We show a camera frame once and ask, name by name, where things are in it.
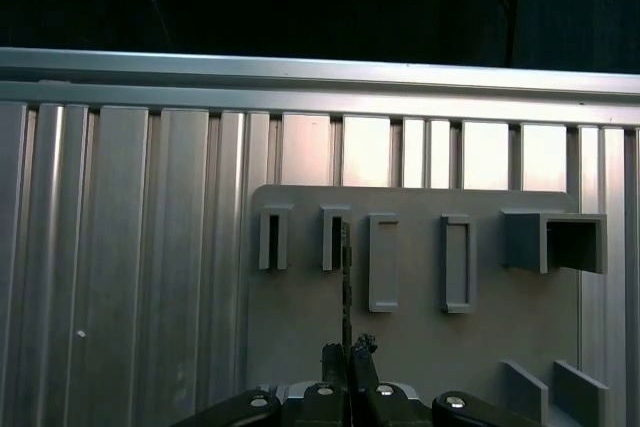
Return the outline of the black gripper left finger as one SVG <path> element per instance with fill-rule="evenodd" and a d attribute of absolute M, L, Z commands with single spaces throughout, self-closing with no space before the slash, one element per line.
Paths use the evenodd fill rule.
<path fill-rule="evenodd" d="M 322 379 L 275 391 L 244 391 L 178 421 L 178 426 L 345 426 L 347 369 L 339 344 L 322 348 Z"/>

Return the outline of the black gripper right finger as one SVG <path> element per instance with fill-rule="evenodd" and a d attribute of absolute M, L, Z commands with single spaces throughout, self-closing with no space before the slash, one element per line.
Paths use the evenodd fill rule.
<path fill-rule="evenodd" d="M 407 388 L 379 379 L 375 337 L 361 334 L 349 353 L 349 394 L 355 426 L 537 426 L 535 420 L 462 391 L 437 395 L 427 405 Z"/>

